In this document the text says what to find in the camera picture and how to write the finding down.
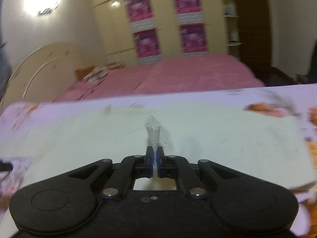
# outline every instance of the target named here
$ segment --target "corner shelf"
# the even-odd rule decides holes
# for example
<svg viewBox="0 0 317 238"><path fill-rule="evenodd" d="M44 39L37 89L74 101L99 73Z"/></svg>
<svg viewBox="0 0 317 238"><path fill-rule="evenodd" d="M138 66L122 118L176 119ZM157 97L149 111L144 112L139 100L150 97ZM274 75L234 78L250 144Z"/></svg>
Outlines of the corner shelf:
<svg viewBox="0 0 317 238"><path fill-rule="evenodd" d="M242 43L236 42L236 43L228 43L228 47L236 47L236 46L240 46L242 45Z"/></svg>

